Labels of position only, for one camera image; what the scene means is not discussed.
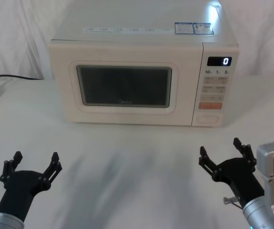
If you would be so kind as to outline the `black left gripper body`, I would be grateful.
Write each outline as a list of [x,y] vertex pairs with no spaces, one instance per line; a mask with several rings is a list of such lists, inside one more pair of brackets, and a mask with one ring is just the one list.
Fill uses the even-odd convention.
[[15,216],[21,221],[25,220],[34,197],[51,187],[48,173],[29,170],[4,172],[0,181],[5,188],[0,213]]

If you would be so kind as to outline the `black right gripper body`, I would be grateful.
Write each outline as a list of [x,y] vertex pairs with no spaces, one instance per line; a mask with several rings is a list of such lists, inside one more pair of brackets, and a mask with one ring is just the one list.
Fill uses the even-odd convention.
[[213,169],[212,179],[224,182],[239,198],[241,207],[264,195],[264,189],[254,176],[256,159],[232,158],[223,161]]

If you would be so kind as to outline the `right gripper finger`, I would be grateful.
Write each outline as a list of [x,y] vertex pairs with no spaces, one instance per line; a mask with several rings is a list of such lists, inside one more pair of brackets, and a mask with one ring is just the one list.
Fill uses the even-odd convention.
[[220,167],[209,158],[204,146],[200,147],[199,165],[211,176],[213,181],[221,181]]
[[251,172],[254,172],[257,161],[253,155],[251,145],[250,144],[243,145],[242,142],[237,137],[234,138],[233,145],[242,154],[247,164],[251,167]]

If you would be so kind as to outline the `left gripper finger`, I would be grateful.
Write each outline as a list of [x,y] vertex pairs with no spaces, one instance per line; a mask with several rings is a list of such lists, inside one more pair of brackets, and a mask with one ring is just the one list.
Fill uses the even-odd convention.
[[62,166],[59,161],[59,155],[57,152],[54,152],[49,166],[39,177],[40,189],[50,189],[52,182],[61,170]]
[[0,181],[3,184],[6,184],[8,179],[10,178],[10,174],[15,172],[18,164],[21,162],[23,156],[20,151],[17,151],[11,160],[5,160],[3,165],[3,171],[0,176]]

